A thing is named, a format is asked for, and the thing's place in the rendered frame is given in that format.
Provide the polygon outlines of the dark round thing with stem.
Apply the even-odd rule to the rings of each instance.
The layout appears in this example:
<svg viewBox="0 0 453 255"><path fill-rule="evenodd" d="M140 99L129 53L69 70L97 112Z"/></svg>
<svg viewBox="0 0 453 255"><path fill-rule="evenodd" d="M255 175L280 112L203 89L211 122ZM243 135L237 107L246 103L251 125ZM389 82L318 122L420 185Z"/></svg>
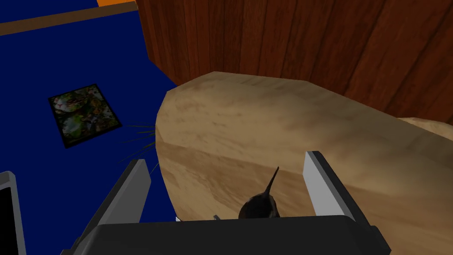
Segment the dark round thing with stem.
<svg viewBox="0 0 453 255"><path fill-rule="evenodd" d="M273 197L270 195L270 190L273 181L277 175L279 167L274 172L269 184L264 192L251 197L242 207L238 215L238 219L249 218L277 218L280 214Z"/></svg>

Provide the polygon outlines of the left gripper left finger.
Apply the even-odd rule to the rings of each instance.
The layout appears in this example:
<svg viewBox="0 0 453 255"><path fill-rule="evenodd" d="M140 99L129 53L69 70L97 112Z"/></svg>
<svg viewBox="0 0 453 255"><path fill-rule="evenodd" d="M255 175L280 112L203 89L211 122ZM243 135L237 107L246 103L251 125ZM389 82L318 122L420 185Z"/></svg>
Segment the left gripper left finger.
<svg viewBox="0 0 453 255"><path fill-rule="evenodd" d="M150 184L145 160L132 160L74 244L78 245L97 225L138 223Z"/></svg>

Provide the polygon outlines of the black framed floral picture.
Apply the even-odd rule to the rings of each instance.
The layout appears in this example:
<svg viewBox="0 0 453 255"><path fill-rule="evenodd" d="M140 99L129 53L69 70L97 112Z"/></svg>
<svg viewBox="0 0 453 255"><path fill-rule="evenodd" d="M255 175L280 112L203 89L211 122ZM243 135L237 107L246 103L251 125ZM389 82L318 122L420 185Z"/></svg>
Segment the black framed floral picture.
<svg viewBox="0 0 453 255"><path fill-rule="evenodd" d="M67 149L123 126L97 84L47 101Z"/></svg>

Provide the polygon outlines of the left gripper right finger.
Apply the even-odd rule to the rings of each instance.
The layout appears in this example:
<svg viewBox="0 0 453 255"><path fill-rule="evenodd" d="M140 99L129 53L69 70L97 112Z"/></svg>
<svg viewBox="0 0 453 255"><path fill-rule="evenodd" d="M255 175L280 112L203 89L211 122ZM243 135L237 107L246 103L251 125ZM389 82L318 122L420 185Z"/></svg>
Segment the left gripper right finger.
<svg viewBox="0 0 453 255"><path fill-rule="evenodd" d="M319 151L307 151L303 178L317 216L344 215L359 225L369 221Z"/></svg>

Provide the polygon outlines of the light wooden table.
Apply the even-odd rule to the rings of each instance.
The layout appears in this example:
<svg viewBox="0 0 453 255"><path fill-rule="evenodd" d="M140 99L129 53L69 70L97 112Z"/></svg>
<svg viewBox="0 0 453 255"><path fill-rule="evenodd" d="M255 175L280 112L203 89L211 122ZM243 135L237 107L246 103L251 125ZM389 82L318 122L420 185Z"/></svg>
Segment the light wooden table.
<svg viewBox="0 0 453 255"><path fill-rule="evenodd" d="M263 192L313 216L303 178L320 151L392 255L453 255L453 141L306 81L212 72L166 93L160 169L181 220L238 216Z"/></svg>

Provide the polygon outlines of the white framed black screen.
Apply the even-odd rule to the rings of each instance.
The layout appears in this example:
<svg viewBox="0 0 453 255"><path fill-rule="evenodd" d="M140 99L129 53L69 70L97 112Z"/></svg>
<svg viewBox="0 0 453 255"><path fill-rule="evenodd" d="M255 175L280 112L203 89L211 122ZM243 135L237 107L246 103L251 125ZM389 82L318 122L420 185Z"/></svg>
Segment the white framed black screen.
<svg viewBox="0 0 453 255"><path fill-rule="evenodd" d="M0 173L0 255L26 255L16 178Z"/></svg>

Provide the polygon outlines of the green spiky plant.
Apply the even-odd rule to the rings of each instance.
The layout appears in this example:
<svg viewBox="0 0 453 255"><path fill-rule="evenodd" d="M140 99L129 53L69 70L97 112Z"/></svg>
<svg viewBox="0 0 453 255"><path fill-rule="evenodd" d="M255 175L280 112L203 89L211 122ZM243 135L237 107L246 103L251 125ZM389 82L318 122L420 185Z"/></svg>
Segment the green spiky plant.
<svg viewBox="0 0 453 255"><path fill-rule="evenodd" d="M127 125L127 127L132 127L132 128L144 128L143 131L139 131L136 134L143 134L144 136L140 136L138 138L130 139L128 141L125 141L123 143L131 143L139 140L146 140L146 144L141 147L138 151L130 154L129 156L121 159L118 161L118 163L124 162L127 159L130 160L136 160L136 159L141 159L142 156L145 156L146 153L151 151L152 149L155 149L156 145L156 127L154 125L149 125L149 123L145 122L137 122L137 124L133 125Z"/></svg>

